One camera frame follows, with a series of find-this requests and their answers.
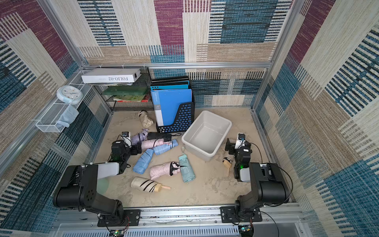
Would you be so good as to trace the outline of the beige umbrella black stripes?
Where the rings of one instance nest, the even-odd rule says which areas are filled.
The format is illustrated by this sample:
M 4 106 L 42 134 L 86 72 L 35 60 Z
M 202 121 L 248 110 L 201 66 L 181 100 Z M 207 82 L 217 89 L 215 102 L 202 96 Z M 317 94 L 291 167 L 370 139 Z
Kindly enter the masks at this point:
M 171 189 L 169 186 L 164 186 L 154 180 L 141 177 L 135 177 L 132 180 L 131 188 L 148 193 L 160 192 L 162 189 Z

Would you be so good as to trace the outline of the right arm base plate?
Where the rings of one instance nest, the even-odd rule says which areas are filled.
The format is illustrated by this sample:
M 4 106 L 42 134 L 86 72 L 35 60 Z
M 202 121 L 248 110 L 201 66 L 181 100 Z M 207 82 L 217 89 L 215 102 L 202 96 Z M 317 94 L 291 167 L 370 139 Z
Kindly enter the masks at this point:
M 263 220 L 259 209 L 237 210 L 234 206 L 221 206 L 220 213 L 223 223 L 238 224 Z

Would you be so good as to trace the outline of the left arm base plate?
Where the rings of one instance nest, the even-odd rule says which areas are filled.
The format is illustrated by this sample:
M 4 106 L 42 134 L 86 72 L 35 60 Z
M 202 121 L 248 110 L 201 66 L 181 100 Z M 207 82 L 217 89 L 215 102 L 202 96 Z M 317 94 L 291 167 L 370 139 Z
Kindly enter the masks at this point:
M 100 214 L 97 227 L 138 226 L 140 216 L 140 209 L 125 209 L 121 215 Z

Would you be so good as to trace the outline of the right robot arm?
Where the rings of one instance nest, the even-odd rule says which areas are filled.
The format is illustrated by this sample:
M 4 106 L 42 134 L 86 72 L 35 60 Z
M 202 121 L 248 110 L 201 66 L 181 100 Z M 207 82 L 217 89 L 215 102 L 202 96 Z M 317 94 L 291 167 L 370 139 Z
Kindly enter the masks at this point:
M 234 207 L 220 208 L 223 223 L 261 222 L 261 207 L 288 203 L 292 189 L 288 188 L 283 177 L 285 171 L 275 163 L 251 162 L 251 143 L 244 139 L 244 135 L 235 143 L 227 139 L 225 151 L 235 158 L 235 179 L 250 183 L 251 191 L 239 196 Z

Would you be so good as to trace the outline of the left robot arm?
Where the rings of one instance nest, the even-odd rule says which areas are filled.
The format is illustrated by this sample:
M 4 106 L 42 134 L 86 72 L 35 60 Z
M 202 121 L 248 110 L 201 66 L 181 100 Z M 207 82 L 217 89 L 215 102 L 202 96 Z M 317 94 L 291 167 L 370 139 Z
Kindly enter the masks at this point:
M 95 213 L 98 227 L 138 226 L 141 210 L 124 210 L 120 200 L 100 194 L 97 186 L 99 180 L 123 174 L 130 167 L 129 158 L 141 153 L 141 142 L 127 145 L 116 140 L 108 162 L 68 166 L 55 190 L 53 205 Z

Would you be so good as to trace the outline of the light blue umbrella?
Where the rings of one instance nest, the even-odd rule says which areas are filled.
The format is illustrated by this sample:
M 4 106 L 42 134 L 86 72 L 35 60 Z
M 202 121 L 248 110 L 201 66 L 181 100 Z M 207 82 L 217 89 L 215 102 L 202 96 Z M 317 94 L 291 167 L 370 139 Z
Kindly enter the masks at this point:
M 138 174 L 144 174 L 154 155 L 153 149 L 147 149 L 138 159 L 133 171 Z

